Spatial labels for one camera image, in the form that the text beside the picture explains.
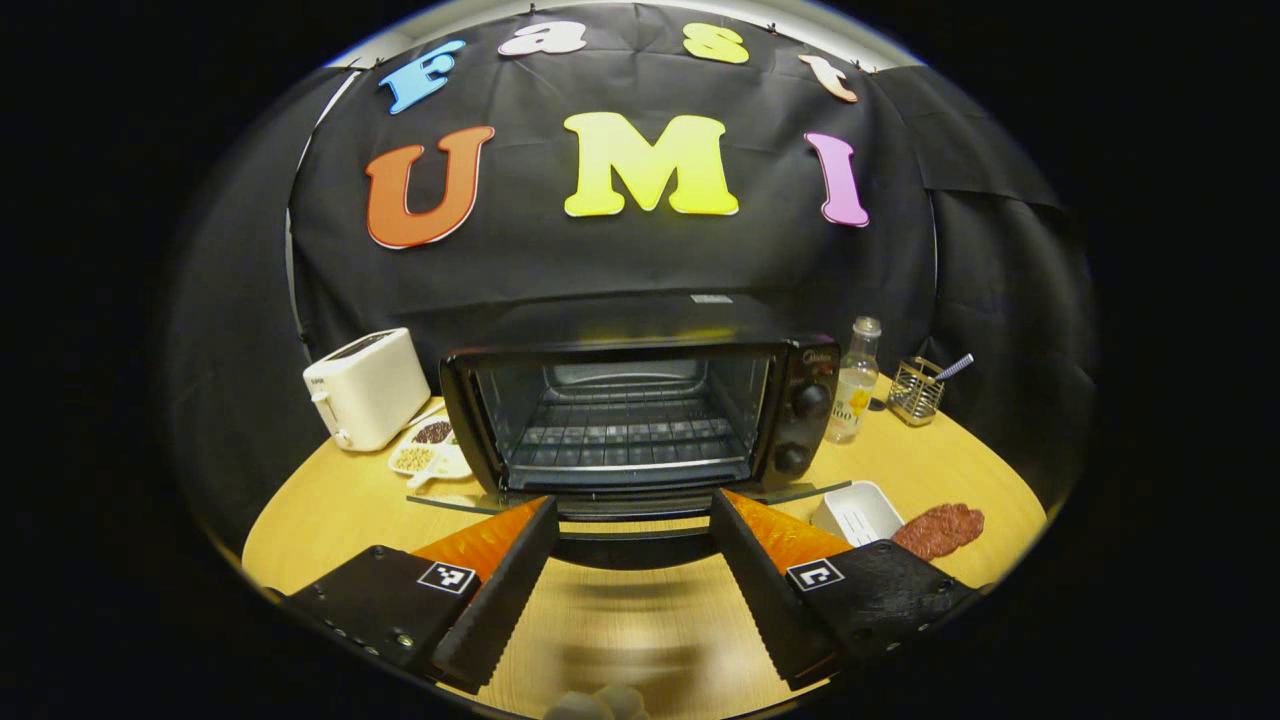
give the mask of toaster oven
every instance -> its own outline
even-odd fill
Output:
[[[526,304],[483,338],[440,361],[476,479],[582,520],[698,514],[713,487],[803,477],[840,357],[741,295]]]

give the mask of foam letter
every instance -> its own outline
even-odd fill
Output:
[[[852,90],[849,90],[840,81],[845,79],[845,73],[831,67],[831,63],[818,58],[817,55],[800,55],[803,63],[808,63],[813,68],[813,74],[818,76],[818,82],[827,88],[828,92],[840,97],[845,102],[858,102],[858,95]]]
[[[582,41],[585,32],[585,24],[563,20],[522,27],[516,31],[516,37],[498,47],[498,54],[529,55],[539,50],[550,54],[572,53],[586,47],[586,42]]]
[[[480,126],[452,132],[436,145],[449,154],[444,177],[444,200],[428,213],[408,209],[408,170],[422,156],[421,145],[407,145],[374,159],[365,168],[369,184],[369,236],[392,250],[435,242],[458,229],[476,201],[480,179],[480,146],[494,129]]]
[[[742,36],[727,27],[707,23],[685,26],[685,50],[699,58],[722,63],[745,63],[750,55],[742,47]]]
[[[431,50],[426,55],[412,60],[403,68],[393,72],[378,83],[392,86],[396,102],[392,105],[392,114],[397,115],[410,105],[440,90],[448,78],[431,77],[431,73],[447,73],[453,69],[453,53],[466,45],[463,40],[453,40]]]
[[[676,191],[668,202],[680,213],[732,215],[737,199],[730,195],[721,163],[719,136],[724,124],[710,118],[678,115],[667,123],[657,145],[649,142],[617,113],[571,115],[564,127],[577,133],[577,192],[564,200],[564,211],[582,215],[614,215],[625,199],[613,192],[618,172],[631,196],[653,210],[662,191],[677,172]]]
[[[841,225],[865,227],[870,218],[858,202],[858,186],[854,183],[854,167],[850,161],[854,149],[829,135],[806,132],[804,138],[818,151],[822,178],[827,182],[827,201],[822,205],[822,217]]]

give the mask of yellow letter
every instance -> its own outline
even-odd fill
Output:
[[[582,215],[616,215],[626,200],[613,192],[613,174],[645,210],[653,210],[676,172],[676,191],[668,201],[680,213],[732,215],[737,199],[724,182],[719,156],[719,120],[678,115],[667,123],[657,145],[649,142],[617,113],[582,113],[564,119],[577,133],[577,192],[564,200],[564,211]]]
[[[722,63],[745,63],[750,55],[742,47],[742,36],[727,27],[709,26],[707,23],[689,23],[685,26],[685,50],[699,58],[719,60]]]

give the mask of oven top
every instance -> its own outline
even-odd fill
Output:
[[[527,302],[477,329],[472,346],[660,341],[778,341],[785,319],[746,295],[646,293]]]

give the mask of utensil holder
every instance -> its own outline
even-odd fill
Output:
[[[938,414],[945,382],[937,380],[942,368],[924,357],[911,357],[897,364],[897,375],[888,391],[888,407],[913,428],[928,425]]]

